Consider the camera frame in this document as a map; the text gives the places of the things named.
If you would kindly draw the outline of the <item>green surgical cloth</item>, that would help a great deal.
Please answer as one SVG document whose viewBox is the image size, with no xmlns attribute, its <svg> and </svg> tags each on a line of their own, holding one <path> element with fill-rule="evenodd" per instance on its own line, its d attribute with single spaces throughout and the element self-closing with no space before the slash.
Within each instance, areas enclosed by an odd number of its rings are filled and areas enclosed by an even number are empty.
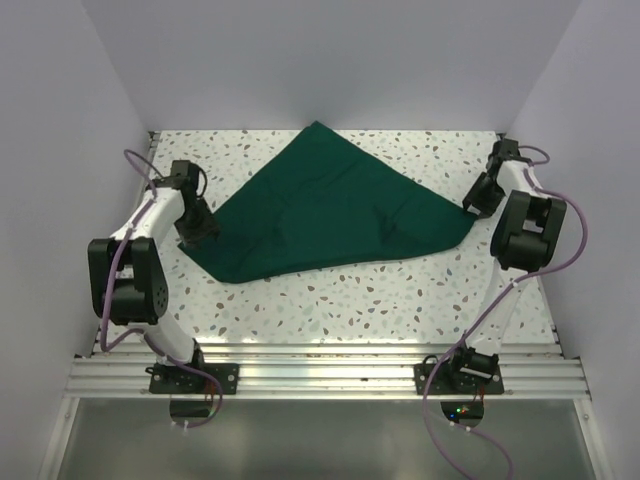
<svg viewBox="0 0 640 480">
<path fill-rule="evenodd" d="M 214 237 L 182 252 L 239 284 L 458 246 L 477 217 L 315 122 L 214 213 Z"/>
</svg>

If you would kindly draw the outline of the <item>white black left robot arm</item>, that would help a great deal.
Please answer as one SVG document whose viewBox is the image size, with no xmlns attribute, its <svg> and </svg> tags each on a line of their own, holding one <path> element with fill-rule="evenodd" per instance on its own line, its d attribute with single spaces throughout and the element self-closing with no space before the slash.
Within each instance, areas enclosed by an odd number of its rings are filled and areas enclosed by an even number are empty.
<svg viewBox="0 0 640 480">
<path fill-rule="evenodd" d="M 169 314 L 169 286 L 159 246 L 170 231 L 180 244 L 199 251 L 219 234 L 204 198 L 207 177 L 188 160 L 172 163 L 168 175 L 146 181 L 141 205 L 111 236 L 88 245 L 93 309 L 100 317 L 104 353 L 131 335 L 155 353 L 148 369 L 153 393 L 216 392 L 202 349 Z"/>
</svg>

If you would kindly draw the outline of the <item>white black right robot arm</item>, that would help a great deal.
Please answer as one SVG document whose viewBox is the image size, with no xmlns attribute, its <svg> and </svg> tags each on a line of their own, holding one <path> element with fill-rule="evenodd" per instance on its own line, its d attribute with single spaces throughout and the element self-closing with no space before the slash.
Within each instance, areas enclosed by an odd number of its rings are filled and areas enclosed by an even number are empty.
<svg viewBox="0 0 640 480">
<path fill-rule="evenodd" d="M 517 141 L 502 138 L 462 206 L 481 219 L 501 212 L 489 246 L 493 267 L 481 311 L 445 369 L 449 387 L 464 393 L 499 380 L 506 328 L 533 275 L 552 260 L 567 203 L 543 193 L 533 161 L 521 155 Z"/>
</svg>

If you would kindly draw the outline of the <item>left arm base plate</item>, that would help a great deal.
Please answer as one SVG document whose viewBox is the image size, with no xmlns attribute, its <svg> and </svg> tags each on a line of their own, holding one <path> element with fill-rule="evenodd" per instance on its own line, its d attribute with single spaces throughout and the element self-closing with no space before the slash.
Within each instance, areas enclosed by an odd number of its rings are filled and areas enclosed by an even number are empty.
<svg viewBox="0 0 640 480">
<path fill-rule="evenodd" d="M 240 378 L 240 366 L 236 363 L 205 363 L 203 371 L 220 384 L 216 392 L 234 395 Z M 145 368 L 150 375 L 151 394 L 204 394 L 211 392 L 211 381 L 202 374 L 189 373 L 177 366 L 154 364 Z"/>
</svg>

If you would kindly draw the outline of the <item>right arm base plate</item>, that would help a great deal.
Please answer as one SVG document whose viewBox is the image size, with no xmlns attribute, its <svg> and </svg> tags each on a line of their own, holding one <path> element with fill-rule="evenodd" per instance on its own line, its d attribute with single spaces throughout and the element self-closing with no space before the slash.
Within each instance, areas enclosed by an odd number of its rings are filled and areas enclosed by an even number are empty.
<svg viewBox="0 0 640 480">
<path fill-rule="evenodd" d="M 434 363 L 418 363 L 413 366 L 416 393 L 423 395 Z M 453 372 L 448 363 L 442 365 L 429 384 L 428 395 L 502 395 L 505 388 L 501 380 L 483 379 L 467 373 Z"/>
</svg>

